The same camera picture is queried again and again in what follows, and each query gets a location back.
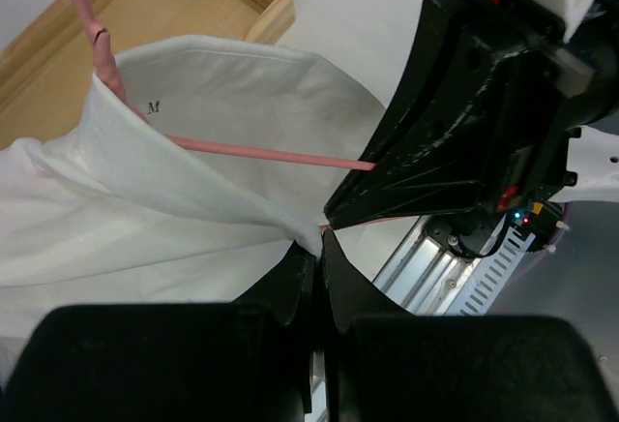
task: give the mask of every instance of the wooden frame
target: wooden frame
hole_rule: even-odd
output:
[[[153,0],[152,6],[161,8],[161,15],[152,11],[151,5],[142,3],[138,6],[134,1],[92,0],[102,22],[113,25],[111,33],[112,41],[116,41],[115,50],[157,39],[157,36],[135,33],[140,25],[127,14],[121,14],[123,4],[143,7],[138,11],[141,14],[135,16],[144,25],[161,24],[160,18],[169,16],[169,26],[160,30],[159,39],[184,33],[204,33],[248,42],[273,43],[295,18],[293,0],[175,0],[179,11],[186,8],[184,15],[176,14],[174,1]],[[71,1],[56,0],[0,54],[0,149],[20,136],[50,139],[63,135],[76,125],[79,111],[75,112],[73,108],[83,102],[84,82],[90,81],[87,71],[92,70],[85,58],[88,51],[81,30]],[[65,67],[69,61],[63,61],[63,58],[71,59],[75,67]],[[60,88],[60,83],[53,82],[54,75],[77,78],[79,85],[68,86],[75,91],[76,98],[64,101],[64,97],[52,91]],[[47,103],[37,100],[41,95],[48,96]],[[52,109],[57,109],[51,117],[49,111],[38,113],[31,110],[47,107],[50,103]],[[71,113],[61,110],[62,106],[71,108]]]

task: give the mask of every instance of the black cable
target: black cable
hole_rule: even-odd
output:
[[[482,255],[481,253],[476,253],[472,250],[469,250],[466,246],[464,246],[464,244],[462,243],[462,240],[460,240],[460,237],[458,237],[457,246],[460,248],[462,255],[464,257],[473,258],[473,259],[482,259],[484,257],[495,255],[496,252],[499,251],[499,248],[501,248],[501,246],[503,245],[503,242],[505,242],[505,238],[507,238],[507,233],[508,231],[510,231],[510,225],[512,224],[511,220],[512,220],[511,214],[507,213],[505,215],[505,219],[503,220],[503,226],[501,227],[501,231],[499,232],[498,236],[496,237],[496,240],[494,241],[494,245],[492,245],[492,248],[490,249],[490,251],[488,251],[484,255]]]

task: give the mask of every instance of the yellow component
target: yellow component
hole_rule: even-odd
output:
[[[536,216],[539,216],[540,213],[542,212],[542,209],[544,209],[544,205],[541,204],[540,202],[534,202],[533,203],[533,210],[531,211],[533,214],[535,214]]]

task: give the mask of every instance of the wooden tray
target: wooden tray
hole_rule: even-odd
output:
[[[115,52],[185,34],[276,41],[292,0],[92,0]],[[56,0],[0,54],[0,149],[21,136],[48,140],[79,121],[91,49],[69,0]]]

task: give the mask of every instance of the white cloth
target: white cloth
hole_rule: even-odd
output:
[[[357,159],[384,111],[325,59],[281,47],[185,36],[117,60],[150,125],[93,76],[68,135],[0,151],[2,381],[58,306],[226,301],[291,240],[319,256],[346,170],[193,153],[161,134]]]

